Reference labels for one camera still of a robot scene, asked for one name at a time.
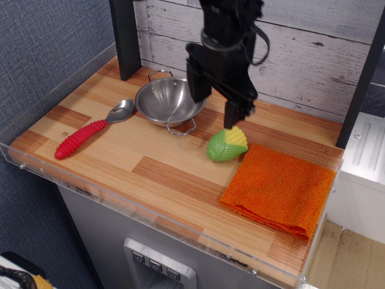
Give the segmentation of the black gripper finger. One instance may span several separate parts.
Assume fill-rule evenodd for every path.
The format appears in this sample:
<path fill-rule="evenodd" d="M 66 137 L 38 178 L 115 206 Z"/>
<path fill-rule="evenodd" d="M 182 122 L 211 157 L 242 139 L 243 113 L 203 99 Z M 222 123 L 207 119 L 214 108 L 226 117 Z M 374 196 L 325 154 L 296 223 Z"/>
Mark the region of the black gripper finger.
<path fill-rule="evenodd" d="M 249 103 L 245 101 L 227 101 L 224 113 L 224 128 L 231 129 L 240 120 L 250 114 Z"/>
<path fill-rule="evenodd" d="M 186 75 L 191 97 L 195 103 L 204 101 L 211 93 L 212 86 L 203 69 L 193 60 L 187 60 Z"/>

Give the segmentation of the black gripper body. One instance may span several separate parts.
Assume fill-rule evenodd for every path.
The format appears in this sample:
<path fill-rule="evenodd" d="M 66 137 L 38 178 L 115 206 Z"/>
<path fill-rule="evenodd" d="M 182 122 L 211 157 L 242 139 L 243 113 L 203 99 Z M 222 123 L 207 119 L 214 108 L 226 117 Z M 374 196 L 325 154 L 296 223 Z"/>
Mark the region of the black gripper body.
<path fill-rule="evenodd" d="M 228 101 L 248 102 L 249 115 L 254 113 L 257 91 L 248 75 L 249 63 L 242 49 L 219 52 L 190 42 L 186 45 L 186 51 L 189 54 L 187 60 L 195 61 L 203 69 L 212 89 L 220 92 Z"/>

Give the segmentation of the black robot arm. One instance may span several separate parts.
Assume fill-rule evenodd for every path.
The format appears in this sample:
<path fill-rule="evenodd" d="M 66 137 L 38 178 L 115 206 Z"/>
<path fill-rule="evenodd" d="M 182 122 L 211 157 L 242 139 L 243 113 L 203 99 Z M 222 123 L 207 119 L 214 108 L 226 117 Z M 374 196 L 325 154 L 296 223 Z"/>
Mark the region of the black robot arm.
<path fill-rule="evenodd" d="M 249 77 L 254 62 L 254 46 L 261 37 L 267 46 L 268 36 L 256 26 L 262 16 L 263 1 L 200 1 L 204 27 L 199 44 L 186 46 L 189 57 L 186 75 L 194 102 L 205 100 L 215 89 L 227 99 L 224 127 L 232 128 L 255 111 L 258 93 Z"/>

